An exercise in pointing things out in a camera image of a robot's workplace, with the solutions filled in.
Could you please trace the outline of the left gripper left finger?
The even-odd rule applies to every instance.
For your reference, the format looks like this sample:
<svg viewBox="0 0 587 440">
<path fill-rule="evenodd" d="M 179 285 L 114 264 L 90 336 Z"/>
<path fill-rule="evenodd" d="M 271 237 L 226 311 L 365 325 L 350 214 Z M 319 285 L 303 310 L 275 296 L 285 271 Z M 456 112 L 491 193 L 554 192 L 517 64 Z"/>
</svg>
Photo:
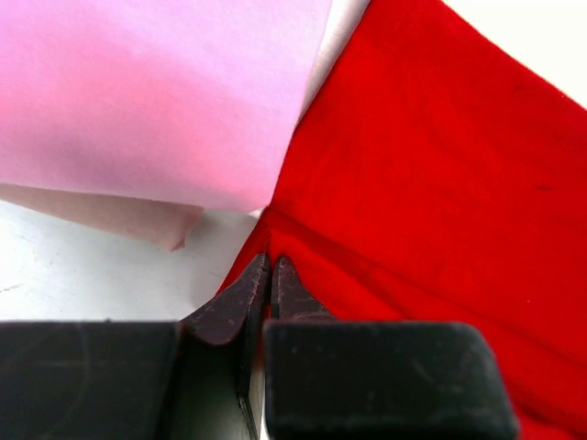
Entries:
<svg viewBox="0 0 587 440">
<path fill-rule="evenodd" d="M 4 322 L 4 439 L 257 439 L 271 263 L 181 321 Z"/>
</svg>

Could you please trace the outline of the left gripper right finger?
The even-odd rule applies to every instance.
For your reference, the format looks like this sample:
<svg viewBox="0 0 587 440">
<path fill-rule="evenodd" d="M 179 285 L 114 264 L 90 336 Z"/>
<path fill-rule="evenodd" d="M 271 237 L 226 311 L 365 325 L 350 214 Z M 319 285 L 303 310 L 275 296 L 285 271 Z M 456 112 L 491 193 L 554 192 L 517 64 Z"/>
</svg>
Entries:
<svg viewBox="0 0 587 440">
<path fill-rule="evenodd" d="M 263 327 L 272 439 L 516 439 L 487 341 L 459 322 L 344 321 L 279 258 Z"/>
</svg>

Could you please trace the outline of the red t shirt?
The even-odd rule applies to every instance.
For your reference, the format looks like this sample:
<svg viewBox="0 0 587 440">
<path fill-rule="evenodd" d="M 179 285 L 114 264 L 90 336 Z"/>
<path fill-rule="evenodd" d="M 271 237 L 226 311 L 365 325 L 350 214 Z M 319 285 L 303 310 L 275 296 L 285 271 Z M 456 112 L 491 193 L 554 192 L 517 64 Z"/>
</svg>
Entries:
<svg viewBox="0 0 587 440">
<path fill-rule="evenodd" d="M 262 251 L 341 318 L 474 325 L 523 438 L 586 436 L 586 112 L 444 3 L 369 3 L 228 279 Z"/>
</svg>

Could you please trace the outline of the pink folded t shirt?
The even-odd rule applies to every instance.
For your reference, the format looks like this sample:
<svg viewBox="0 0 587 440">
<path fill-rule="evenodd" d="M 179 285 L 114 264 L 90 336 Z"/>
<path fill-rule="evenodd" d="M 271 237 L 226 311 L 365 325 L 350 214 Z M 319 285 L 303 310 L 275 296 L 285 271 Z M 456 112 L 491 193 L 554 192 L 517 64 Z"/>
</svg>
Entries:
<svg viewBox="0 0 587 440">
<path fill-rule="evenodd" d="M 4 1 L 1 180 L 248 212 L 272 197 L 328 1 Z"/>
</svg>

